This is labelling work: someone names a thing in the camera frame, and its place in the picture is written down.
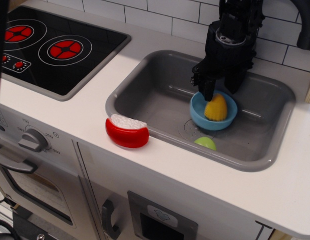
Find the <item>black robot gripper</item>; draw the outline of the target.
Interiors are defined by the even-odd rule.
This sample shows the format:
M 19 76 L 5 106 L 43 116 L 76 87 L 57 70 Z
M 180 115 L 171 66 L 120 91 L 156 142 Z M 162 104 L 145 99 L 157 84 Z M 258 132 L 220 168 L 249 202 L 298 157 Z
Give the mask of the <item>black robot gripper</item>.
M 191 83 L 198 86 L 198 91 L 208 102 L 213 98 L 216 81 L 221 78 L 225 78 L 224 85 L 229 92 L 236 93 L 256 56 L 256 37 L 248 37 L 239 45 L 225 43 L 221 40 L 220 25 L 219 20 L 209 25 L 205 58 L 192 69 Z

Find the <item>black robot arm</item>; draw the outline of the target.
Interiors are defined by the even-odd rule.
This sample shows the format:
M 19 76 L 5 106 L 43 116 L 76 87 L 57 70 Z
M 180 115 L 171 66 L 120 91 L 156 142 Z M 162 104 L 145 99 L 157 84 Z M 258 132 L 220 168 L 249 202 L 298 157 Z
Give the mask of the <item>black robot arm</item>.
M 211 101 L 217 80 L 238 91 L 256 56 L 255 42 L 264 15 L 261 0 L 221 0 L 219 20 L 209 25 L 205 58 L 193 67 L 191 83 Z

